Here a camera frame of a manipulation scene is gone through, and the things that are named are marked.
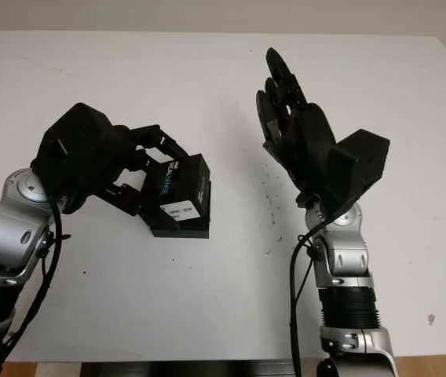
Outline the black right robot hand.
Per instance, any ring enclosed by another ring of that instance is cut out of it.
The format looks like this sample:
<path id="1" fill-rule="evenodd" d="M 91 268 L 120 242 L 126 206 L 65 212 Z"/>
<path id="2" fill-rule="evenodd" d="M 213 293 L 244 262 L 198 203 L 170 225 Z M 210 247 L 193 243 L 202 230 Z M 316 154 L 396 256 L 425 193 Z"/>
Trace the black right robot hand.
<path id="1" fill-rule="evenodd" d="M 319 194 L 335 136 L 323 110 L 307 101 L 296 76 L 273 48 L 266 52 L 270 76 L 256 94 L 264 149 L 302 192 Z"/>

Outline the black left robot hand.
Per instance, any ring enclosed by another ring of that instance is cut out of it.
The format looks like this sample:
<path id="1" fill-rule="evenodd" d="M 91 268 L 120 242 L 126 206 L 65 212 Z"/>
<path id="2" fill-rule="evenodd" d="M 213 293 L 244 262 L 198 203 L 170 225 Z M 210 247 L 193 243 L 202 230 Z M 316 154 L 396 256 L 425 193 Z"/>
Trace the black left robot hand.
<path id="1" fill-rule="evenodd" d="M 149 174 L 160 162 L 151 157 L 147 151 L 156 148 L 164 155 L 172 159 L 182 159 L 188 153 L 158 125 L 144 126 L 136 129 L 129 129 L 126 126 L 117 126 L 119 135 L 124 138 L 122 146 L 125 151 L 117 163 L 112 166 L 118 173 L 124 170 L 130 172 L 143 171 Z M 146 217 L 164 217 L 165 214 L 159 207 L 159 200 L 152 194 L 143 192 L 129 186 L 118 186 L 114 176 L 110 185 L 99 191 L 97 196 L 105 202 L 111 204 L 129 215 L 140 215 Z"/>

